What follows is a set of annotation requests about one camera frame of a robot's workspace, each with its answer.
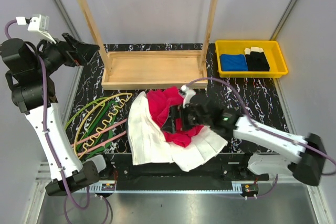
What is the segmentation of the magenta pink shirt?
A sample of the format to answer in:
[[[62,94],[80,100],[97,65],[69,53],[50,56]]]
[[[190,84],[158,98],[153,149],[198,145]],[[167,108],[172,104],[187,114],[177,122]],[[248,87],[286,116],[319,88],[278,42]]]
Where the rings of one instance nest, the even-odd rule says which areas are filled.
[[[153,121],[160,127],[165,140],[180,147],[186,148],[192,142],[192,137],[196,136],[203,126],[195,126],[191,130],[182,131],[181,119],[176,119],[176,133],[163,130],[163,125],[167,121],[170,107],[181,105],[183,98],[179,94],[177,87],[170,87],[165,90],[151,90],[146,94],[149,103],[150,115]]]

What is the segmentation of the white pink garment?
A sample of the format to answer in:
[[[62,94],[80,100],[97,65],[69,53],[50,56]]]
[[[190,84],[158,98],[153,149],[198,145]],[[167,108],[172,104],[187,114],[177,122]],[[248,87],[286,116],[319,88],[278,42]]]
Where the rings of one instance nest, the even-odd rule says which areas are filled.
[[[206,126],[191,137],[191,144],[187,147],[167,142],[150,116],[144,91],[132,102],[127,124],[133,165],[176,163],[182,171],[189,172],[215,157],[228,144],[227,140]]]

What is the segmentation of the lime green hanger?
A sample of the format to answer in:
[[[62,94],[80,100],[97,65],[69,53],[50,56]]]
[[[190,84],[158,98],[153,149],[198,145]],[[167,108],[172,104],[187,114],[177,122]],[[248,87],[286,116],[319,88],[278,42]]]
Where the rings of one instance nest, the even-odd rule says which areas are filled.
[[[102,120],[106,112],[110,109],[113,102],[105,102],[99,105],[97,109],[93,109],[96,105],[98,105],[100,102],[107,99],[107,97],[101,97],[98,99],[95,99],[88,104],[84,105],[82,108],[78,109],[76,113],[69,119],[69,121],[65,124],[65,130],[67,130],[70,126],[74,125],[74,121],[76,118],[83,119],[89,112],[92,111],[92,114],[89,116],[88,121],[90,122],[87,126],[84,126],[84,129],[86,130],[85,136],[88,136],[89,133],[91,133],[99,124],[99,122]]]

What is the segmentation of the pale pink hanger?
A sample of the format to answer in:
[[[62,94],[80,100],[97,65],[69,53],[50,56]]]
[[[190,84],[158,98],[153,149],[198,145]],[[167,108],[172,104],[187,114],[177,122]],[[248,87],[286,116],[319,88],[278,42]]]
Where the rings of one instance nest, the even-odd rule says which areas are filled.
[[[81,144],[81,143],[86,143],[86,142],[89,141],[89,140],[93,140],[93,141],[95,142],[96,138],[98,138],[100,135],[102,135],[102,134],[105,133],[105,132],[108,132],[109,130],[111,130],[111,129],[113,129],[113,128],[119,126],[119,125],[122,125],[122,124],[126,123],[127,120],[128,120],[128,119],[124,119],[124,120],[122,120],[122,121],[120,121],[120,122],[118,122],[118,123],[116,123],[116,124],[114,124],[114,125],[112,125],[112,126],[110,126],[110,127],[107,127],[106,129],[103,129],[103,130],[101,130],[101,131],[98,131],[98,132],[96,132],[95,134],[93,134],[93,135],[91,135],[91,136],[88,136],[88,137],[84,138],[83,140],[80,140],[78,143],[79,143],[79,144]],[[92,152],[92,151],[95,151],[96,149],[98,149],[98,148],[100,148],[100,147],[103,147],[103,146],[105,146],[106,144],[111,143],[112,141],[114,141],[114,140],[116,140],[116,139],[118,139],[118,138],[120,138],[120,137],[126,135],[126,133],[127,133],[126,131],[123,131],[123,132],[121,132],[120,134],[117,134],[117,135],[115,135],[114,137],[111,137],[111,138],[109,138],[108,140],[106,140],[106,141],[104,141],[104,142],[102,142],[102,143],[100,143],[100,144],[95,145],[94,147],[92,147],[92,146],[90,145],[89,148],[86,148],[86,149],[85,149],[85,151],[80,152],[80,153],[77,153],[77,156],[81,158],[81,157],[84,156],[85,154],[90,153],[90,152]]]

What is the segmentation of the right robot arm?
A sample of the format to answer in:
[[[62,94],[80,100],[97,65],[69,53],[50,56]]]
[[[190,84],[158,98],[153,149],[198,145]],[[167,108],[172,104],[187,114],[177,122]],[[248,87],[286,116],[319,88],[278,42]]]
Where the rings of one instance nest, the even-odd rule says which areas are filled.
[[[326,150],[316,134],[301,136],[280,131],[220,106],[201,94],[171,106],[161,129],[176,133],[196,126],[206,126],[225,139],[239,138],[276,152],[266,157],[250,154],[238,167],[239,176],[244,180],[261,174],[289,174],[309,186],[320,183]]]

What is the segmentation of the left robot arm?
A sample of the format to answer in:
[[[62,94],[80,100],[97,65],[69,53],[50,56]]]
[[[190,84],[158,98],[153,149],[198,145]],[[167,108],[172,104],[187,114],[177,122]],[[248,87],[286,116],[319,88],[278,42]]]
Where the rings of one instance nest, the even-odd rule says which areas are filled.
[[[61,66],[87,64],[100,47],[80,42],[68,33],[62,36],[63,41],[43,39],[37,46],[20,38],[1,44],[1,59],[9,68],[5,77],[12,102],[34,128],[47,157],[51,181],[45,190],[50,196],[73,193],[113,175],[113,167],[103,155],[82,162],[75,154],[50,78]]]

